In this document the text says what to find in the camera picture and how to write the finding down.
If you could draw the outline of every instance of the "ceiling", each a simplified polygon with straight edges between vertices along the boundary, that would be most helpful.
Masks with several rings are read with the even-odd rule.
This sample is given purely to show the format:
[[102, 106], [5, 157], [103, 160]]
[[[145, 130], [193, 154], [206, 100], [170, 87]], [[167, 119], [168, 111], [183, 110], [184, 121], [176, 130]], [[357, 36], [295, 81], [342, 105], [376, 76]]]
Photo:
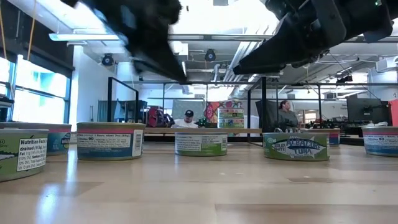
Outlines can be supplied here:
[[[8, 0], [29, 15], [33, 15], [34, 0]], [[36, 18], [39, 22], [60, 34], [104, 32], [102, 23], [83, 5], [77, 9], [70, 8], [56, 0], [37, 0]], [[275, 16], [269, 12], [262, 2], [264, 0], [230, 1], [229, 6], [213, 6], [210, 0], [181, 0], [183, 6], [189, 6], [189, 12], [183, 10], [180, 21], [172, 26], [175, 34], [271, 34], [277, 25]], [[269, 28], [258, 33], [265, 25]], [[398, 35], [398, 23], [394, 34]], [[188, 44], [187, 75], [190, 80], [210, 81], [213, 79], [212, 69], [216, 64], [230, 65], [239, 49], [240, 42], [184, 42]], [[117, 61], [129, 61], [120, 41], [87, 41], [85, 52], [93, 59], [100, 61], [104, 53], [112, 52]], [[215, 62], [205, 62], [205, 53], [213, 49], [216, 53]], [[307, 68], [287, 67], [280, 77], [282, 82], [320, 81], [328, 78], [343, 68], [363, 69], [373, 67], [380, 55], [398, 55], [397, 44], [340, 44], [331, 49], [330, 55], [321, 59], [324, 63], [314, 63]], [[336, 60], [344, 61], [341, 65]]]

